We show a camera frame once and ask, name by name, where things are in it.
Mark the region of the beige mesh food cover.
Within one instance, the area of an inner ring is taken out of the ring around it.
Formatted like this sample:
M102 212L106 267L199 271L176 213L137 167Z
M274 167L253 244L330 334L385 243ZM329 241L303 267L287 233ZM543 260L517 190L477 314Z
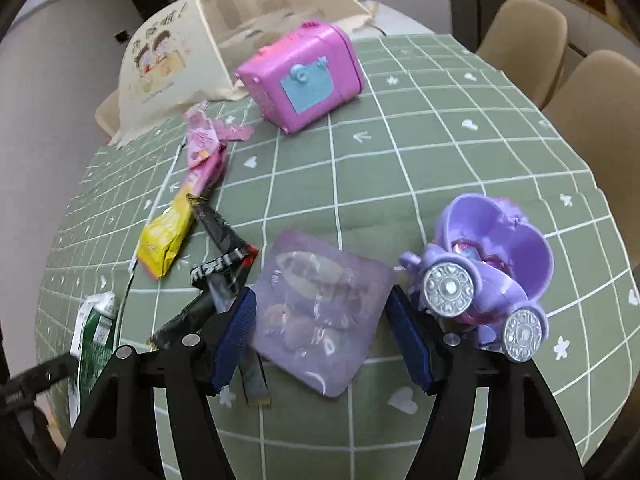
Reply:
M201 101L246 95L233 75L259 48L319 20L351 34L374 21L358 0L177 0L132 35L120 64L118 125L123 148Z

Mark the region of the beige chair far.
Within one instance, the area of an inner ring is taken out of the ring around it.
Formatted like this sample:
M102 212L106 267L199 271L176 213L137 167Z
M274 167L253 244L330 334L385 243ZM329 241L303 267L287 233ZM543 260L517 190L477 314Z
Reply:
M506 0L476 54L543 108L560 79L567 35L567 20L553 6L539 0Z

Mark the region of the green checked tablecloth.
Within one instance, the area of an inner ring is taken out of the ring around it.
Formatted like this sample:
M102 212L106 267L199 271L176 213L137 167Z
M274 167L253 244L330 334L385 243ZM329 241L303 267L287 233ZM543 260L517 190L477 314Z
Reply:
M445 35L356 43L363 95L296 136L264 122L251 100L208 114L249 124L230 151L213 202L261 252L299 229L396 264L434 235L466 192L506 197L544 233L555 260L541 299L549 339L536 364L588 460L620 414L639 371L639 295L611 206L588 165L503 75ZM119 337L144 350L196 294L190 270L216 248L195 230L169 273L134 265L142 228L186 175L186 123L172 118L126 148L101 148L67 205L47 260L36 355L67 351L85 298L122 300ZM433 401L411 382L386 323L348 389L328 399L268 366L271 403L252 408L235 380L210 401L241 479L401 479Z

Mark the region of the beige chair middle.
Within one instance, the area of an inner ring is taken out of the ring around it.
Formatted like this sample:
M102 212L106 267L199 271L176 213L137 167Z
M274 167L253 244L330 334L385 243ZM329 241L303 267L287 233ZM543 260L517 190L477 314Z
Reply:
M620 228L639 227L639 66L599 50L542 110L589 165Z

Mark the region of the beige chair left side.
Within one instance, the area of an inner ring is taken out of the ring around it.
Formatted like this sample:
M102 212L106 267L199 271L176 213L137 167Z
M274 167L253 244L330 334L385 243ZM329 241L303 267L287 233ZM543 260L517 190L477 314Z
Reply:
M112 138L120 126L119 114L119 93L112 92L96 109L96 123L103 131Z

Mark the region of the purple toy carriage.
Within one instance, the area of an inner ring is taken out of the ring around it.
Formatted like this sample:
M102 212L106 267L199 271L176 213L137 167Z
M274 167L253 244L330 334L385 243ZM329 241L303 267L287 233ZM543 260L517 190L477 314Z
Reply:
M461 326L477 348L523 363L549 337L539 299L553 276L553 252L506 198L457 196L422 254L404 252L399 263L412 276L416 308Z

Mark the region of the purple translucent wrapper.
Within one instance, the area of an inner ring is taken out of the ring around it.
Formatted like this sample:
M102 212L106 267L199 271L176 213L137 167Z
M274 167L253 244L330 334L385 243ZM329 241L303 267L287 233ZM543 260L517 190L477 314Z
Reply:
M309 388L336 398L367 359L395 284L391 266L287 229L252 287L257 306L250 345Z

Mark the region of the black snack wrapper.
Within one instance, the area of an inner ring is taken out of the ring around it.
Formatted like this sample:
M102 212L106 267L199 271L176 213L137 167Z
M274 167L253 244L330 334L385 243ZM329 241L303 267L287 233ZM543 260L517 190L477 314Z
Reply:
M240 237L208 200L192 194L186 200L219 255L192 268L191 285L200 293L159 328L149 344L155 350L166 350L186 335L205 334L212 349L208 368L213 390L220 393L239 372L247 404L269 405L271 396L262 359L248 345L256 307L245 296L245 283L258 250Z

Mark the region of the beige chair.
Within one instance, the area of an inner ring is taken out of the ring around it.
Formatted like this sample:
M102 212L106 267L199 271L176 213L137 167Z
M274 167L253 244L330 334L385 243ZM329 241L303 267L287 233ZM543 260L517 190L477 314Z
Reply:
M112 138L120 126L119 114L119 93L112 92L96 109L96 123L103 131Z
M539 0L506 0L476 54L543 108L560 79L567 35L567 20L553 6Z
M639 66L599 50L542 110L589 165L620 228L639 227Z

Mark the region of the pink toy box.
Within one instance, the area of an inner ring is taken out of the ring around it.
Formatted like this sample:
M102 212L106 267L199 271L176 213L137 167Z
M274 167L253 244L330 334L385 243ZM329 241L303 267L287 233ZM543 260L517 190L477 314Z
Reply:
M298 133L363 92L358 56L343 29L319 21L262 47L235 71L262 118Z

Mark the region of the green white milk carton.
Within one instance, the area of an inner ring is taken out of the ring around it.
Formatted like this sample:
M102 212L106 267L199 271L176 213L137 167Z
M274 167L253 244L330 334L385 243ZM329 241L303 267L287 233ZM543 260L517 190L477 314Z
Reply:
M114 292L88 296L77 312L70 343L70 354L78 361L77 372L70 378L68 387L70 426L75 425L82 406L111 359L117 315Z

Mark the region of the pink candy wrapper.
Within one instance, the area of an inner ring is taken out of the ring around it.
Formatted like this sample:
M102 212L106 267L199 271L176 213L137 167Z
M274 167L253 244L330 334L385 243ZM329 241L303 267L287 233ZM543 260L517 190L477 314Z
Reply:
M205 103L191 106L183 118L188 124L188 167L201 169L205 164L221 162L229 142L250 140L255 129L251 126L233 125L229 119L210 118L204 110Z

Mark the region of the pink yellow snack wrapper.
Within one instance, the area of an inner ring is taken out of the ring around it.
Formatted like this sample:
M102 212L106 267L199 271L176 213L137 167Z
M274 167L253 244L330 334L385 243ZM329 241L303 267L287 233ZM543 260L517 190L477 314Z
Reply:
M213 154L189 169L169 206L142 230L137 259L153 280L167 274L188 234L193 220L189 197L209 196L227 162L227 145L221 144Z

